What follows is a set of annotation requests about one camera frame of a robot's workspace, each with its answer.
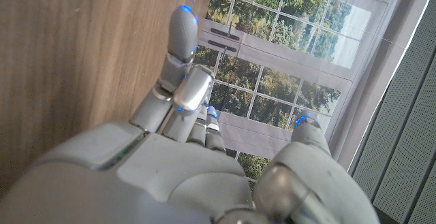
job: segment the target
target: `blue light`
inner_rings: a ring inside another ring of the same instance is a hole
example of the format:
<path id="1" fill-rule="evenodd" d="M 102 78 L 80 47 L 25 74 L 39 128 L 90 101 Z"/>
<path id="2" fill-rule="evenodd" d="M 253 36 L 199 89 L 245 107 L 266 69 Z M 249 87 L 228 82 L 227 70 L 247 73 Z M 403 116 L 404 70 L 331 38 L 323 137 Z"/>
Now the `blue light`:
<path id="1" fill-rule="evenodd" d="M 191 8 L 188 5 L 181 5 L 181 8 L 183 10 L 185 10 L 186 12 L 190 12 L 191 11 Z"/>

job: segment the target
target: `window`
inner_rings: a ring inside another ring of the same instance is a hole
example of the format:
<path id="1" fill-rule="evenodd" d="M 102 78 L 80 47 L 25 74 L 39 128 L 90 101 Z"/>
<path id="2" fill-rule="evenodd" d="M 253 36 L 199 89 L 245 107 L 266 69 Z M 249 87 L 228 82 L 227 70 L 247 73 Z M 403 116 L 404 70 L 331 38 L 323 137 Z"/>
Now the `window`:
<path id="1" fill-rule="evenodd" d="M 247 181 L 250 186 L 251 195 L 253 195 L 256 182 L 271 160 L 247 153 L 237 152 L 229 148 L 226 148 L 225 151 L 227 156 L 235 158 L 240 163 L 240 166 L 244 169 L 245 176 L 247 177 Z"/>
<path id="2" fill-rule="evenodd" d="M 206 18 L 351 68 L 370 16 L 339 0 L 211 0 Z"/>

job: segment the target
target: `wooden wall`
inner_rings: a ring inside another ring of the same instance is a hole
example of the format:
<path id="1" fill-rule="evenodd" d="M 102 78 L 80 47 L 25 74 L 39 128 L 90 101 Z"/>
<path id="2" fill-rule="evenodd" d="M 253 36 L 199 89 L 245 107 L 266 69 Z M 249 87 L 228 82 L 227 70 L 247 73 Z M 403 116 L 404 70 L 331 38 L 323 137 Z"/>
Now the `wooden wall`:
<path id="1" fill-rule="evenodd" d="M 127 121 L 159 75 L 172 10 L 203 19 L 208 2 L 0 0 L 0 197 L 59 142 Z"/>

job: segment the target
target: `wooden surface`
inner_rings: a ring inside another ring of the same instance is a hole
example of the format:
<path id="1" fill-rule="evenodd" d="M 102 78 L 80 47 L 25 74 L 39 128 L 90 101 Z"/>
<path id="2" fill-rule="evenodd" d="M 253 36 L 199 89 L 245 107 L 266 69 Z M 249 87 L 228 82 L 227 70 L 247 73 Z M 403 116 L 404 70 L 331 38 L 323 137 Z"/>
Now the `wooden surface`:
<path id="1" fill-rule="evenodd" d="M 0 0 L 0 196 L 42 153 L 127 121 L 159 75 L 172 10 L 209 0 Z"/>

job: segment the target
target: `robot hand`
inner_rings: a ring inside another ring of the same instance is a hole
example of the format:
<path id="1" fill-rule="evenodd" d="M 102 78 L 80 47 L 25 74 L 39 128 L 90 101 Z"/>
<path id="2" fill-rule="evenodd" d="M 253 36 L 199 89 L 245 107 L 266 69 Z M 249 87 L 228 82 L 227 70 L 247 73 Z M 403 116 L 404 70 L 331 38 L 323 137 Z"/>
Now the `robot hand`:
<path id="1" fill-rule="evenodd" d="M 43 155 L 0 201 L 0 223 L 377 223 L 307 112 L 253 205 L 207 107 L 213 72 L 192 65 L 197 34 L 196 16 L 178 7 L 160 77 L 130 123 L 104 123 Z"/>

